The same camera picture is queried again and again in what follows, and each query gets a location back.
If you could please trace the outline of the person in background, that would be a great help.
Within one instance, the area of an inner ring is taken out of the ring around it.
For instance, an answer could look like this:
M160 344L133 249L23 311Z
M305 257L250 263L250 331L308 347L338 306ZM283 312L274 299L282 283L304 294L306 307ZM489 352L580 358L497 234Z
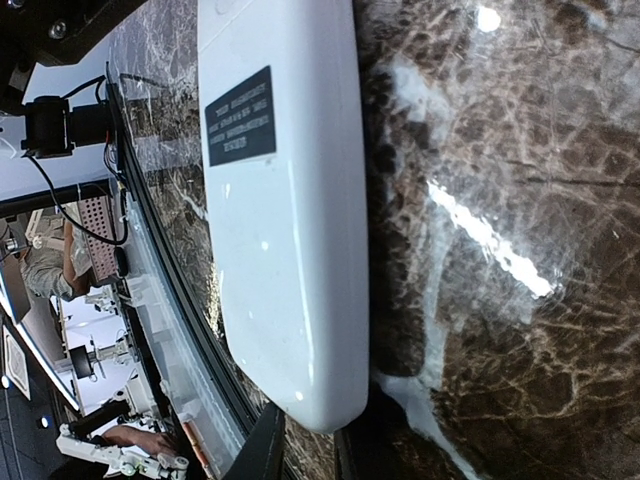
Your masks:
M70 302L85 296L92 286L89 272L79 274L73 263L74 227L65 221L61 230L61 250L42 247L22 252L19 257L22 279L27 289L36 297L57 297Z

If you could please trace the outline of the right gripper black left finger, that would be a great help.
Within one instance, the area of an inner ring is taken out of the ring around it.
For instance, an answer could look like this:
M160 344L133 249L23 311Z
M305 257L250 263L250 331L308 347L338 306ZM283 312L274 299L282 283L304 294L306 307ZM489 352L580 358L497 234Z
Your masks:
M285 447L285 413L267 404L234 462L235 479L280 479Z

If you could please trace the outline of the white remote control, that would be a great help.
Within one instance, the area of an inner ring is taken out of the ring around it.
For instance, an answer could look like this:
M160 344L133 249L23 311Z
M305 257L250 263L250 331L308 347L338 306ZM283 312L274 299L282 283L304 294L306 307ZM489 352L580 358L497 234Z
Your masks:
M202 1L207 213L230 353L304 428L364 410L369 263L349 1Z

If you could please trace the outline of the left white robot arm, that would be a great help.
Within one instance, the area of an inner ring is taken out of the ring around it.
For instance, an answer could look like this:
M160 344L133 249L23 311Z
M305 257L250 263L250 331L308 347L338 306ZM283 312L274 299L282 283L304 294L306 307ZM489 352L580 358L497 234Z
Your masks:
M1 118L22 119L23 138L1 144L38 159L70 156L76 147L103 144L111 129L108 102L73 108L69 99L99 87L103 75L62 95L26 103L35 67L78 64L141 1L3 1L1 3Z

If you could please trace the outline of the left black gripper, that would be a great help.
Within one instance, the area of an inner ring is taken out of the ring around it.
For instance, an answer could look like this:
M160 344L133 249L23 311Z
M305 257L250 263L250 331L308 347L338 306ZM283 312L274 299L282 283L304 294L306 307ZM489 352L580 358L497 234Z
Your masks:
M1 98L21 100L36 65L79 63L143 0L1 3Z

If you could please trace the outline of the black front rail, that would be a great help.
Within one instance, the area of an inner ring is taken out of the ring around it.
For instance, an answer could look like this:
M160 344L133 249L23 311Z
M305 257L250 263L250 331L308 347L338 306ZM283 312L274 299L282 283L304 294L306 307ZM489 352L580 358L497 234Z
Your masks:
M121 111L123 101L118 87L109 83L106 91L117 132L118 156L134 197L132 203L141 211L144 227L150 234L146 245L159 260L161 277L168 282L168 297L174 302L172 309L177 314L177 319L173 325L185 336L186 352L194 357L192 363L196 367L196 372L203 375L195 385L213 389L211 393L200 393L198 397L202 400L213 400L215 395L219 395L222 403L221 416L238 430L240 440L245 441L257 421L257 414L233 377L220 349L214 344L212 335L205 328L203 312L194 303L189 283L168 241L137 161L131 136L123 120Z

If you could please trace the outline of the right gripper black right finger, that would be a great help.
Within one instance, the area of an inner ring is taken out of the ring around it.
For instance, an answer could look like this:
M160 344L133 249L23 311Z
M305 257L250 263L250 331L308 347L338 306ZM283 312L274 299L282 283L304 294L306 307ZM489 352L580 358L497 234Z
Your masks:
M352 445L346 429L334 434L335 478L337 480L357 480L357 469L352 456Z

